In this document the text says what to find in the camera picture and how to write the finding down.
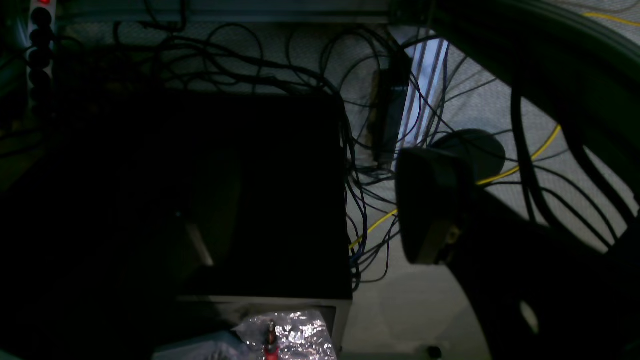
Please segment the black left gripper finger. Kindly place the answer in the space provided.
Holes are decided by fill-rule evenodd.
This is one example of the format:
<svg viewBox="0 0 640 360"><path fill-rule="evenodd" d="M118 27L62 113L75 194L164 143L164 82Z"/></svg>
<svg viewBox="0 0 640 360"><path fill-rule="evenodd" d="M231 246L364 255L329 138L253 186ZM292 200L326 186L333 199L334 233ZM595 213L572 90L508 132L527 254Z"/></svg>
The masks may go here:
<svg viewBox="0 0 640 360"><path fill-rule="evenodd" d="M494 360L637 360L639 219L606 253L527 221L463 158L404 148L396 194L410 264L445 265Z"/></svg>

